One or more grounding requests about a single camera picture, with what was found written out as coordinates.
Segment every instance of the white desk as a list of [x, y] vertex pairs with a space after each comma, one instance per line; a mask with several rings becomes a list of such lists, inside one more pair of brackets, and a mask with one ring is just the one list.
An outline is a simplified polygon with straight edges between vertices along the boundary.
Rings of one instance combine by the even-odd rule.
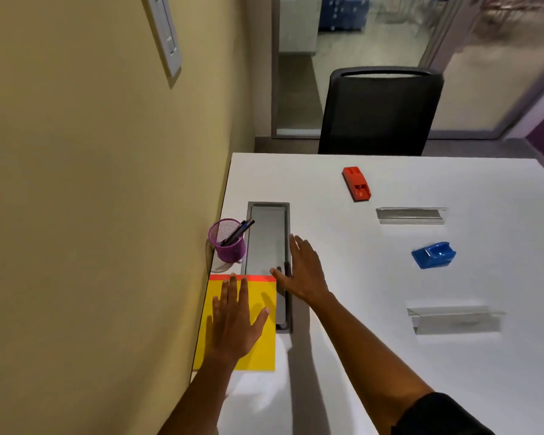
[[[369, 202], [353, 203], [346, 166], [361, 168]], [[433, 388], [496, 434], [544, 434], [544, 169], [535, 160], [235, 153], [222, 217], [244, 219], [248, 201], [290, 203], [291, 230], [318, 251], [331, 291]], [[448, 207], [449, 216], [445, 226], [381, 226], [382, 206]], [[456, 258], [420, 270], [410, 252], [437, 241], [450, 241]], [[413, 333], [407, 301], [476, 299], [506, 312], [499, 335]], [[233, 374], [220, 434], [290, 434], [293, 424], [295, 433], [376, 434], [316, 316], [310, 327], [295, 322], [293, 336], [277, 335], [275, 373]]]

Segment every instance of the chair backrest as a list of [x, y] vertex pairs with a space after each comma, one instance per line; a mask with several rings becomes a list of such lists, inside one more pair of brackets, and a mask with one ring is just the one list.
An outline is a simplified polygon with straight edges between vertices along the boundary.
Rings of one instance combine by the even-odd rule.
[[[376, 74], [403, 76], [356, 76]], [[421, 155], [442, 88], [442, 74], [430, 69], [335, 70], [326, 96], [319, 154]]]

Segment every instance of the purple mesh pen holder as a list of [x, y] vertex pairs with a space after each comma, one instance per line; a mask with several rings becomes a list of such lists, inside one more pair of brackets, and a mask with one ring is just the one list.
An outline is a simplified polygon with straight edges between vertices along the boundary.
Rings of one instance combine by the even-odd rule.
[[241, 224], [233, 218], [224, 218], [209, 228], [209, 241], [216, 248], [219, 258], [225, 263], [239, 262], [246, 255], [246, 243], [244, 242], [243, 235], [229, 246], [220, 246], [220, 243], [229, 237]]

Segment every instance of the left hand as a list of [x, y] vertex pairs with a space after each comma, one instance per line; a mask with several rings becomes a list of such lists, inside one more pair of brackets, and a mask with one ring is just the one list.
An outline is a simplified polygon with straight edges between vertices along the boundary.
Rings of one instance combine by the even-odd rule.
[[254, 324], [250, 324], [248, 282], [242, 278], [238, 298], [238, 280], [234, 274], [229, 281], [222, 282], [220, 299], [214, 296], [212, 303], [213, 337], [210, 353], [235, 364], [250, 352], [262, 336], [270, 309], [262, 308]]

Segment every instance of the glass door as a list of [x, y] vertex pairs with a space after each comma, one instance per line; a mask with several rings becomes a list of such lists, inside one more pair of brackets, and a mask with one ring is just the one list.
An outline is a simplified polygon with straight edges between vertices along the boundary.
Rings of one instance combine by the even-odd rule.
[[427, 61], [445, 85], [432, 138], [499, 138], [544, 90], [544, 0], [461, 0]]
[[331, 73], [422, 65], [457, 0], [274, 0], [273, 136], [319, 137]]

